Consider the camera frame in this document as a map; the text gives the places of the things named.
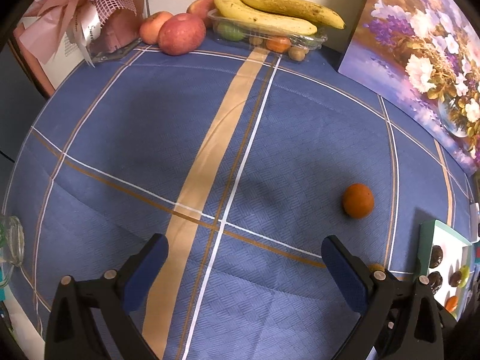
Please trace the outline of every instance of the red apple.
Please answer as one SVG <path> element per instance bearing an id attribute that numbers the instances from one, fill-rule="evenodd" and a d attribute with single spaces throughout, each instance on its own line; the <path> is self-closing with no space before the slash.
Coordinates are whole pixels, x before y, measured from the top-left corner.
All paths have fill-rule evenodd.
<path id="1" fill-rule="evenodd" d="M 158 34 L 158 46 L 165 54 L 179 56 L 200 46 L 206 29 L 202 19 L 190 13 L 179 13 L 167 20 Z"/>
<path id="2" fill-rule="evenodd" d="M 160 28 L 162 28 L 163 24 L 171 17 L 173 17 L 173 15 L 167 11 L 157 12 L 147 17 L 140 26 L 140 30 L 138 30 L 140 38 L 142 38 L 146 44 L 157 43 Z"/>
<path id="3" fill-rule="evenodd" d="M 215 9 L 214 0 L 195 0 L 187 8 L 187 13 L 200 17 L 205 23 L 206 28 L 212 27 L 212 19 L 208 17 L 208 12 Z"/>

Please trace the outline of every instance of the flower painting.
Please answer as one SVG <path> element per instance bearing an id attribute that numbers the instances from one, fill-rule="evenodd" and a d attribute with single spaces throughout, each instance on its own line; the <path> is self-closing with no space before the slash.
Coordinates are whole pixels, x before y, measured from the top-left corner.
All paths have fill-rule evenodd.
<path id="1" fill-rule="evenodd" d="M 480 38 L 453 0 L 367 0 L 338 71 L 480 166 Z"/>

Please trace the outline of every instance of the banana bunch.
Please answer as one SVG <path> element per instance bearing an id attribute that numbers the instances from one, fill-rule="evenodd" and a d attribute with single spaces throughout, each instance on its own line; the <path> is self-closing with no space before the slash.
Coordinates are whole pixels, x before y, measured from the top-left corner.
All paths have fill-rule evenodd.
<path id="1" fill-rule="evenodd" d="M 219 12 L 246 25 L 272 26 L 300 35 L 313 35 L 312 23 L 343 29 L 345 23 L 333 10 L 305 0 L 214 0 Z"/>
<path id="2" fill-rule="evenodd" d="M 317 32 L 317 27 L 306 20 L 261 12 L 250 8 L 241 0 L 214 0 L 214 3 L 224 17 L 252 26 L 273 26 L 301 35 L 312 35 Z"/>

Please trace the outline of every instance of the table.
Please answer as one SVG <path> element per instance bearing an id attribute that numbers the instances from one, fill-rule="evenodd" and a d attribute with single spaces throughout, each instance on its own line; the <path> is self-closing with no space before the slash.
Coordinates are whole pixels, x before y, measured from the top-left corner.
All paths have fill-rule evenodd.
<path id="1" fill-rule="evenodd" d="M 4 204 L 25 229 L 11 286 L 43 335 L 62 276 L 99 277 L 160 232 L 169 259 L 132 314 L 160 358 L 326 360 L 358 316 L 322 264 L 325 236 L 401 279 L 420 223 L 468 237 L 472 193 L 452 157 L 336 73 L 336 52 L 308 57 L 208 38 L 187 55 L 143 45 L 69 75 L 31 128 Z M 355 182 L 375 195 L 362 220 L 341 207 Z"/>

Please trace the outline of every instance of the glass jar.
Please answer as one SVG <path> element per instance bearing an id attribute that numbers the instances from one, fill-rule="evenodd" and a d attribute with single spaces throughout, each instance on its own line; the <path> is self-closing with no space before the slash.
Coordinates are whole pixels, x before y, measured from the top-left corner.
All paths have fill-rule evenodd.
<path id="1" fill-rule="evenodd" d="M 4 288 L 10 281 L 14 267 L 22 265 L 25 239 L 20 220 L 16 216 L 0 215 L 0 263 L 3 269 L 3 281 L 0 288 Z"/>
<path id="2" fill-rule="evenodd" d="M 458 99 L 445 93 L 443 100 L 438 99 L 438 114 L 442 125 L 455 137 L 467 137 L 467 117 L 462 115 Z"/>

